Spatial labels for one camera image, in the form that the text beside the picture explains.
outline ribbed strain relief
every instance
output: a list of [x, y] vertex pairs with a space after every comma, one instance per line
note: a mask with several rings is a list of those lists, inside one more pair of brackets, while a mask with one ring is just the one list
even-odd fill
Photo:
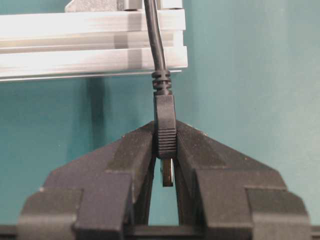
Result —
[[153, 89], [156, 90], [155, 95], [171, 95], [169, 90], [172, 87], [170, 79], [170, 72], [168, 70], [158, 70], [152, 74], [154, 80], [152, 81]]

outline teal background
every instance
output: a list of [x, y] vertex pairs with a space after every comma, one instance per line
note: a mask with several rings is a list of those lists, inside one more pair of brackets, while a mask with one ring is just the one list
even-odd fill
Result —
[[[0, 0], [0, 14], [63, 12], [68, 1]], [[278, 169], [320, 224], [320, 1], [184, 6], [177, 118]], [[0, 224], [17, 222], [50, 170], [151, 121], [152, 92], [149, 76], [0, 83]], [[150, 224], [177, 224], [158, 162], [155, 173]]]

